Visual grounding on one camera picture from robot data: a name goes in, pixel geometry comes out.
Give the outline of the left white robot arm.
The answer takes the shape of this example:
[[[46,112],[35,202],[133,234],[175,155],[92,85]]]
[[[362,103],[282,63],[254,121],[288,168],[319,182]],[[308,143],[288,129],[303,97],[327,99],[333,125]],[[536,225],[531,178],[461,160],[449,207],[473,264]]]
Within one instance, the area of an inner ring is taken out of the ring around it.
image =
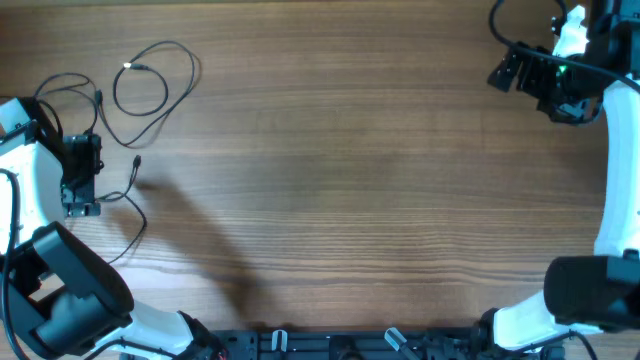
[[[1,106],[1,321],[16,356],[222,358],[198,320],[138,302],[120,274],[65,225],[99,214],[101,140],[67,136],[33,97]]]

